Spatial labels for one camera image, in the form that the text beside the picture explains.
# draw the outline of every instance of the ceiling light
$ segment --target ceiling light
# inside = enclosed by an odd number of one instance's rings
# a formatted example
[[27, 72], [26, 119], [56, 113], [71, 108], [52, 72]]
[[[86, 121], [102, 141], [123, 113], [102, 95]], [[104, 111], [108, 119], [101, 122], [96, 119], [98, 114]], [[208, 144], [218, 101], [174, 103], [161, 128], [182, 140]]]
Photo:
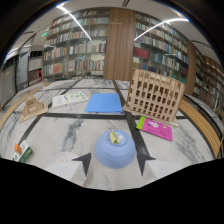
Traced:
[[149, 32], [150, 30], [153, 30], [154, 28], [156, 28], [157, 26], [160, 26], [162, 25], [163, 23], [169, 23], [169, 22], [175, 22], [175, 21], [185, 21], [185, 22], [189, 22], [188, 19], [183, 19], [183, 18], [174, 18], [174, 19], [168, 19], [168, 20], [165, 20], [161, 23], [158, 23], [157, 25], [153, 26], [153, 27], [150, 27], [148, 30], [146, 30], [144, 33], [140, 34], [138, 37], [136, 37], [134, 39], [134, 41], [136, 41], [139, 37], [143, 36], [144, 34], [146, 34], [147, 32]]
[[73, 19], [74, 19], [74, 21], [79, 25], [79, 27], [82, 29], [82, 31], [86, 34], [86, 36], [90, 39], [90, 40], [92, 40], [91, 38], [90, 38], [90, 36], [88, 35], [88, 33], [83, 29], [83, 27], [80, 25], [80, 23], [76, 20], [76, 18], [67, 10], [67, 9], [65, 9], [64, 7], [62, 7], [62, 6], [60, 6], [60, 5], [58, 5], [57, 6], [57, 8], [58, 9], [61, 9], [62, 11], [64, 11], [65, 13], [68, 13]]

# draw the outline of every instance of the book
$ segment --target book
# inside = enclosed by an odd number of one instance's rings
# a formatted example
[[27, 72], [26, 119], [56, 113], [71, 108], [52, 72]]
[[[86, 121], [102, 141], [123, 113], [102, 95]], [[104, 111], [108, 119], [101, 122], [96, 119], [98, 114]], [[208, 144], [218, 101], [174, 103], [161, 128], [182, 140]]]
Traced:
[[149, 118], [141, 117], [136, 128], [142, 131], [151, 133], [153, 135], [156, 135], [160, 138], [173, 141], [171, 127], [165, 124], [150, 120]]
[[88, 97], [82, 91], [66, 93], [64, 95], [53, 97], [52, 109], [61, 108], [74, 103], [82, 103], [88, 101]]

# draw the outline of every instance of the toy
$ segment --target toy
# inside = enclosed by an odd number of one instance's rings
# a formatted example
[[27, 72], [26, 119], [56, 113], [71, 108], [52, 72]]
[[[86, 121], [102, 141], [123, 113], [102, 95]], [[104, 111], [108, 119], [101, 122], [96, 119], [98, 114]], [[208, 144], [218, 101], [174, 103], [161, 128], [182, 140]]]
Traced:
[[44, 104], [42, 101], [37, 101], [32, 95], [28, 95], [26, 98], [26, 105], [22, 110], [22, 116], [19, 122], [23, 122], [37, 115], [48, 112], [48, 105]]
[[22, 152], [21, 154], [15, 152], [13, 155], [13, 160], [16, 162], [25, 163], [27, 159], [30, 157], [30, 155], [33, 153], [33, 151], [27, 144], [26, 140], [24, 140], [19, 146]]
[[19, 153], [19, 154], [22, 153], [22, 149], [21, 149], [21, 147], [20, 147], [18, 144], [15, 144], [15, 145], [14, 145], [14, 149], [15, 149], [15, 151], [16, 151], [17, 153]]
[[158, 121], [175, 122], [186, 85], [170, 77], [133, 69], [128, 98], [123, 110]]

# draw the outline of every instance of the wooden pillar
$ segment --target wooden pillar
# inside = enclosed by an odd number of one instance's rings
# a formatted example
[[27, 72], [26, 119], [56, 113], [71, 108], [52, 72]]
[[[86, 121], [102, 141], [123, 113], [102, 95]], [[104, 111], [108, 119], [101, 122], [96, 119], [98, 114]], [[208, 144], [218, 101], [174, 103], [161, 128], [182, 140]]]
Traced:
[[192, 95], [194, 91], [194, 84], [196, 79], [196, 48], [188, 41], [188, 75], [186, 78], [185, 93]]
[[104, 79], [130, 81], [134, 34], [135, 11], [111, 8], [104, 62]]

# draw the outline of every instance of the wooden box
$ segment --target wooden box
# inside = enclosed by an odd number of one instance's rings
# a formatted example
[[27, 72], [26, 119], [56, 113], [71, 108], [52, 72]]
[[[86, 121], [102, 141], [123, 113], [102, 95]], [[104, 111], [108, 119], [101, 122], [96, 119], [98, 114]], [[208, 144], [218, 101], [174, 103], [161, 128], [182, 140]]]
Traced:
[[157, 73], [133, 69], [126, 107], [168, 122], [176, 118], [186, 85]]

